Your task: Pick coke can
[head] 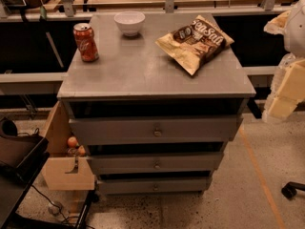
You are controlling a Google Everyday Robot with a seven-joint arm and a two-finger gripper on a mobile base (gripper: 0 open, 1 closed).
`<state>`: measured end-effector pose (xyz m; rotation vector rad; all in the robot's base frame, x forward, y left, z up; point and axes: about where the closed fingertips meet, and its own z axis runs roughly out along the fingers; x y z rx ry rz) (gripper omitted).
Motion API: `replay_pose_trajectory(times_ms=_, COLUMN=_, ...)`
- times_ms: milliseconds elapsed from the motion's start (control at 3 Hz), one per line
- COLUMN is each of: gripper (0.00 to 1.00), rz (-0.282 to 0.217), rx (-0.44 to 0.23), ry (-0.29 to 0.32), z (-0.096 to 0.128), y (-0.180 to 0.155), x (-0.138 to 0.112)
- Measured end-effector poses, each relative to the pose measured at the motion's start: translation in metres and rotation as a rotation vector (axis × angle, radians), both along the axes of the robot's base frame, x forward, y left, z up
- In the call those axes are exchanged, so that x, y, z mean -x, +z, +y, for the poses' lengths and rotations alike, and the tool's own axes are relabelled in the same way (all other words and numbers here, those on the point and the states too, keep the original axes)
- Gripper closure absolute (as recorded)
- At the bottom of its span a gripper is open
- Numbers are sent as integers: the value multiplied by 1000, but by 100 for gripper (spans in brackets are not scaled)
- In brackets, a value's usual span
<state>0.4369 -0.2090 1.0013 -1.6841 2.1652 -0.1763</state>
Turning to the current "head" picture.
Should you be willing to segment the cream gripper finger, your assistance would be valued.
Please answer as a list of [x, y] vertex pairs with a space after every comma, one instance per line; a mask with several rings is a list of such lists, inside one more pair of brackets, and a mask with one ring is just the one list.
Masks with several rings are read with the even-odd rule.
[[297, 107], [297, 102], [292, 99], [275, 97], [268, 110], [268, 114], [275, 118], [287, 118]]

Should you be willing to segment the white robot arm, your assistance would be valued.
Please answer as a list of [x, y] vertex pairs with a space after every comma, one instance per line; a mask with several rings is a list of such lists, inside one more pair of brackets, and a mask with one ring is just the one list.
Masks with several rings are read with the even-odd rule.
[[271, 93], [264, 105], [263, 120], [285, 120], [305, 100], [305, 0], [269, 21], [264, 31], [281, 34], [285, 54], [274, 71]]

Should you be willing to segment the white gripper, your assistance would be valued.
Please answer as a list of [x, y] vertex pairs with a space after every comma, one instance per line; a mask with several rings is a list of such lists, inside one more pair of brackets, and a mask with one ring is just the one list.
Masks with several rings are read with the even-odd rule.
[[[290, 13], [289, 10], [280, 13], [265, 25], [263, 31], [282, 34]], [[305, 100], [305, 59], [298, 60], [287, 68], [277, 95], [297, 103]]]

